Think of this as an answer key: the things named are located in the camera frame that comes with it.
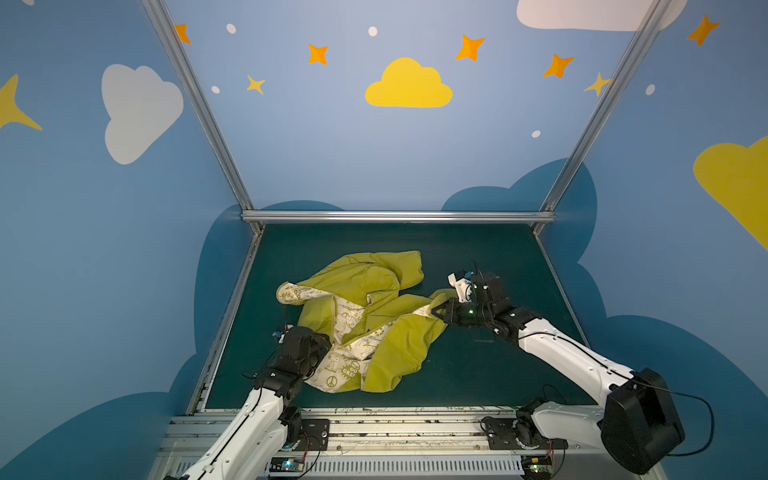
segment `dark green mat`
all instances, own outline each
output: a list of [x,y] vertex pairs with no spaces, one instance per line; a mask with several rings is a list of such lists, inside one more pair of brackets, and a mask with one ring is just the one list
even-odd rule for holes
[[[531,307],[574,339],[581,339],[544,256],[527,225],[277,224],[268,225],[237,311],[207,408],[240,408],[256,372],[275,350],[272,332],[283,325],[284,308],[296,324],[300,306],[283,307],[275,292],[299,282],[348,253],[422,253],[424,281],[408,293],[429,296],[449,288],[448,275],[472,269],[501,276],[512,300]],[[569,403],[591,404],[570,380],[540,359],[494,339],[485,328],[449,326],[429,349],[422,369],[403,377],[392,392],[324,393],[304,386],[298,406],[519,406],[555,386]],[[547,388],[551,399],[561,399]]]

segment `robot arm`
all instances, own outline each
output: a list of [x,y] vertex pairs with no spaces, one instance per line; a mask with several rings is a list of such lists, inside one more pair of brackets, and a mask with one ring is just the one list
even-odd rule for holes
[[288,330],[280,354],[254,380],[243,408],[214,445],[181,476],[165,480],[253,480],[275,452],[300,439],[301,413],[291,405],[304,379],[328,353],[327,335]]
[[529,446],[542,438],[580,442],[604,448],[627,470],[644,474],[685,439],[667,384],[656,372],[635,372],[613,362],[530,309],[514,306],[493,273],[478,279],[461,270],[449,282],[458,299],[433,309],[435,316],[453,325],[487,326],[553,366],[597,403],[563,406],[537,399],[519,409],[518,438]]

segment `painted mural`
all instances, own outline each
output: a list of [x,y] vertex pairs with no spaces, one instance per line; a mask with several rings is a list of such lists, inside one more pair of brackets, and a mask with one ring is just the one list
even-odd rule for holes
[[751,147],[709,147],[696,159],[694,174],[704,190],[768,249],[768,137]]
[[567,157],[650,4],[167,2],[254,205],[344,210],[440,210]]
[[0,2],[0,45],[0,479],[146,478],[252,232],[140,2]]
[[[768,48],[766,15],[759,0],[688,0],[541,234],[597,351],[713,404],[712,446],[663,460],[670,479],[768,467],[748,446],[753,464],[719,470],[739,438],[768,429],[768,64],[756,61]],[[687,433],[678,451],[697,449],[707,410],[676,402]]]

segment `aluminum frame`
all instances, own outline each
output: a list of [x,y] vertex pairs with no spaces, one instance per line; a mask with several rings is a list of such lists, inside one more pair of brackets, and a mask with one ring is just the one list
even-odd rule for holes
[[235,288],[232,291],[232,297],[230,297],[230,302],[227,304],[227,310],[224,312],[224,317],[219,325],[219,330],[217,331],[214,342],[208,352],[205,366],[200,372],[200,376],[197,378],[195,389],[187,404],[187,415],[193,415],[200,409],[205,408],[210,387],[214,384],[216,373],[219,371],[221,356],[224,353],[224,348],[227,346],[227,340],[230,338],[230,331],[232,330],[232,325],[234,324],[235,316],[237,315],[237,309],[240,308],[240,300],[243,298],[245,285],[248,281],[248,276],[250,275],[250,269],[253,267],[253,260],[256,258],[256,251],[259,249],[261,237],[262,235],[258,233],[253,235],[248,254],[243,262],[243,268],[240,269],[240,275],[237,277],[237,283],[235,283]]
[[[576,142],[571,155],[568,156],[562,170],[560,170],[560,174],[555,179],[544,203],[541,205],[540,210],[542,212],[554,212],[563,194],[568,189],[568,185],[571,184],[576,175],[578,168],[584,162],[587,153],[592,148],[595,140],[597,140],[603,126],[605,126],[605,122],[607,122],[614,108],[616,108],[621,94],[626,90],[634,76],[634,72],[637,71],[637,67],[640,66],[650,45],[654,42],[660,30],[661,19],[671,2],[672,0],[655,0],[649,7],[645,18],[643,18],[640,27],[624,52],[624,56],[619,61],[613,77],[611,77],[613,79],[612,82],[608,84],[607,91],[601,95],[600,101],[598,101],[598,105],[594,108],[586,127],[584,127],[584,131],[581,132],[581,136]],[[543,228],[544,224],[537,222],[533,227],[534,234],[538,236]]]
[[584,345],[587,348],[591,349],[592,347],[589,345],[589,342],[587,341],[587,336],[584,335],[584,330],[581,329],[581,324],[578,322],[578,319],[576,318],[576,312],[574,312],[574,309],[571,306],[571,302],[568,301],[568,296],[565,295],[565,290],[563,289],[562,283],[560,283],[560,278],[558,277],[558,273],[554,271],[554,265],[552,265],[551,260],[549,260],[549,255],[547,254],[547,250],[544,248],[544,244],[541,242],[541,239],[538,237],[538,235],[534,235],[534,238],[536,239],[536,243],[538,243],[538,248],[539,250],[541,250],[541,254],[544,255],[544,260],[547,261],[547,266],[549,267],[549,273],[552,274],[552,278],[554,278],[554,282],[558,285],[560,296],[563,297],[565,306],[568,308],[568,312],[571,314],[571,318],[576,324],[576,329],[578,330],[579,335],[581,336],[581,341],[584,342]]
[[248,210],[243,220],[315,223],[549,223],[554,212],[429,212],[362,210]]
[[[180,474],[198,460],[212,446],[219,435],[235,416],[232,412],[205,412],[193,416],[173,417],[161,443],[154,463],[150,480],[160,480],[166,474]],[[305,419],[329,419],[332,431],[328,436],[329,448],[319,455],[324,462],[346,462],[348,465],[336,470],[330,465],[320,467],[315,475],[320,478],[335,478],[337,472],[344,475],[362,476],[399,476],[408,478],[409,474],[418,476],[432,475],[427,478],[443,478],[446,473],[462,474],[467,469],[452,466],[453,472],[447,472],[440,465],[427,465],[422,470],[387,470],[370,468],[360,470],[362,462],[420,462],[427,458],[437,462],[500,462],[514,460],[520,455],[546,455],[546,450],[491,450],[485,433],[480,427],[480,420],[487,415],[494,417],[514,417],[515,409],[507,406],[474,407],[374,407],[341,409],[304,409]],[[295,452],[277,452],[276,457],[292,457]],[[605,458],[604,450],[579,445],[572,442],[568,457]],[[510,478],[508,469],[481,467],[479,471],[466,472],[464,478],[477,478],[480,475]],[[643,480],[666,480],[663,470],[655,466],[648,475],[642,477],[627,472],[627,478]]]
[[157,35],[160,37],[160,40],[165,47],[165,51],[168,53],[170,62],[174,66],[176,73],[179,75],[181,84],[184,86],[184,90],[187,92],[192,107],[194,108],[195,113],[197,113],[197,117],[200,119],[200,124],[203,126],[203,130],[205,130],[210,146],[214,149],[214,153],[219,159],[221,168],[224,170],[224,175],[227,176],[227,180],[230,182],[230,186],[235,193],[237,202],[243,210],[252,210],[253,204],[250,201],[250,196],[248,195],[248,190],[245,187],[243,178],[240,176],[240,171],[237,170],[235,160],[227,146],[227,142],[224,140],[221,130],[219,129],[214,113],[211,111],[210,105],[205,99],[205,94],[200,86],[200,82],[197,80],[194,69],[192,69],[192,64],[187,57],[184,46],[181,44],[181,40],[176,33],[176,28],[170,18],[170,13],[166,8],[165,3],[163,0],[141,0],[141,3],[144,4],[144,8],[147,10],[152,25],[154,26]]

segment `metal rail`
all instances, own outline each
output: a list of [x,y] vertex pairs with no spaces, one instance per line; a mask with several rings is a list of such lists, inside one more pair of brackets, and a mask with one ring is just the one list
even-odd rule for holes
[[[571,155],[565,161],[558,178],[554,181],[544,203],[541,205],[540,210],[542,212],[553,212],[568,189],[568,185],[571,184],[578,168],[587,157],[587,153],[592,148],[594,141],[597,140],[600,130],[602,130],[608,117],[611,116],[611,112],[616,107],[621,94],[624,93],[634,72],[637,71],[637,67],[640,66],[650,45],[654,42],[660,29],[661,19],[671,2],[672,0],[655,0],[649,7],[648,13],[640,23],[637,33],[632,38],[632,41],[630,41],[624,56],[616,67],[613,77],[611,77],[612,82],[608,84],[608,90],[601,95],[597,107],[595,107],[592,116],[587,122],[587,126],[581,132],[581,136],[576,142]],[[542,228],[544,228],[544,223],[537,222],[534,225],[533,231],[536,235],[539,235]]]
[[141,2],[147,10],[147,14],[154,25],[154,29],[157,31],[157,35],[163,42],[163,46],[168,53],[171,64],[179,75],[181,84],[184,86],[184,90],[187,92],[190,103],[197,113],[197,117],[200,119],[200,124],[203,126],[203,130],[205,130],[205,134],[208,136],[210,146],[214,149],[214,153],[219,159],[219,163],[224,170],[224,174],[227,176],[227,180],[232,186],[232,191],[235,193],[237,201],[240,203],[243,210],[252,210],[253,204],[248,196],[248,191],[243,182],[243,178],[237,170],[237,165],[232,158],[227,142],[224,140],[224,136],[219,129],[219,125],[216,123],[214,114],[205,99],[203,89],[200,86],[200,82],[197,80],[194,69],[192,69],[190,59],[184,51],[184,46],[179,40],[173,20],[170,18],[170,13],[166,8],[165,3],[163,0],[141,0]]
[[247,210],[243,212],[243,220],[310,223],[549,223],[554,221],[554,213]]

